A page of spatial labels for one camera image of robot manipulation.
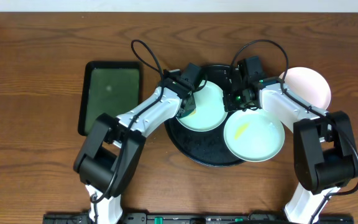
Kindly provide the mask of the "green and yellow sponge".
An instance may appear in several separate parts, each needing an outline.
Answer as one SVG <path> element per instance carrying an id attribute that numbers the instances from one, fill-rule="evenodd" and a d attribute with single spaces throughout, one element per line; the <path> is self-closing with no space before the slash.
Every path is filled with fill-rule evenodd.
<path id="1" fill-rule="evenodd" d="M 180 109 L 178 110 L 177 117 L 184 118 L 190 115 L 196 109 L 196 103 L 193 95 L 190 95 L 188 98 L 182 100 Z"/>

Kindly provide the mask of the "mint green plate top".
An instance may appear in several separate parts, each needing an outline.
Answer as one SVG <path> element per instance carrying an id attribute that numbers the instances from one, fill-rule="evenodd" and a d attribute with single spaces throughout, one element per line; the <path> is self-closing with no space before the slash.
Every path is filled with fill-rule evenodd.
<path id="1" fill-rule="evenodd" d="M 197 132 L 210 131 L 226 119 L 223 91 L 217 84 L 206 81 L 204 88 L 193 96 L 196 108 L 188 116 L 177 118 L 185 128 Z"/>

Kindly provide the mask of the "white pinkish plate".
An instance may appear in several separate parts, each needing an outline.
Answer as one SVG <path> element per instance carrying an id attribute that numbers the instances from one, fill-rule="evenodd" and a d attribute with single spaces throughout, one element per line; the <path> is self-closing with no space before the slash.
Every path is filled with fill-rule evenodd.
<path id="1" fill-rule="evenodd" d="M 318 108 L 328 108 L 331 89 L 326 79 L 317 71 L 306 67 L 289 68 L 284 81 L 292 95 L 299 96 Z"/>

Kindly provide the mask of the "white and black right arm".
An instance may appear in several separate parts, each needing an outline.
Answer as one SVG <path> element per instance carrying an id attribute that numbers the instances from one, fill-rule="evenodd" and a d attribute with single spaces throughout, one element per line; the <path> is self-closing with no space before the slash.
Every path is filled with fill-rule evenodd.
<path id="1" fill-rule="evenodd" d="M 316 223 L 332 197 L 358 191 L 358 153 L 351 122 L 343 111 L 328 112 L 330 101 L 327 81 L 310 68 L 294 67 L 272 78 L 239 69 L 228 74 L 226 111 L 266 112 L 293 133 L 299 183 L 284 208 L 291 223 Z"/>

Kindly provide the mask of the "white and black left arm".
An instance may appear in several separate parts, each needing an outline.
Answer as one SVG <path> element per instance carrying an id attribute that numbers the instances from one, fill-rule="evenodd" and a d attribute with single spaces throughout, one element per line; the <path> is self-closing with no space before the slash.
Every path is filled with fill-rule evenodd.
<path id="1" fill-rule="evenodd" d="M 203 81 L 201 69 L 165 71 L 154 93 L 134 109 L 98 116 L 73 165 L 91 200 L 90 223 L 117 223 L 121 195 L 132 180 L 147 137 L 166 120 L 195 109 L 193 93 Z"/>

